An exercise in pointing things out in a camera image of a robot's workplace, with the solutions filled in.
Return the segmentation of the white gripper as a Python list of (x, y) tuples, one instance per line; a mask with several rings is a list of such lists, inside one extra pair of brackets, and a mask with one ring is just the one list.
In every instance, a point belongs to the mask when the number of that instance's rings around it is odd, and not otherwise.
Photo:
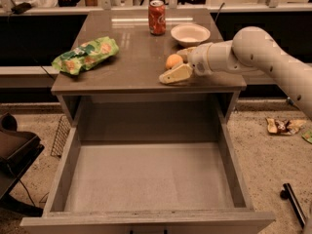
[[(212, 75), (214, 72), (232, 72), (234, 55), (231, 42), (207, 43), (185, 48), (176, 52), (184, 62), (199, 76)], [(172, 84), (189, 79), (193, 69), (186, 63), (178, 63), (159, 76), (162, 84)]]

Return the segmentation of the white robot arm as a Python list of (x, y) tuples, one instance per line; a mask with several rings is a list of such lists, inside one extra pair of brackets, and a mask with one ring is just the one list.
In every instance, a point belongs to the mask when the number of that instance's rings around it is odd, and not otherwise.
[(239, 30), (230, 41), (202, 44), (182, 51), (187, 61), (179, 62), (159, 76), (163, 84), (187, 80), (191, 75), (215, 72), (243, 74), (261, 71), (312, 118), (312, 67), (284, 52), (263, 29)]

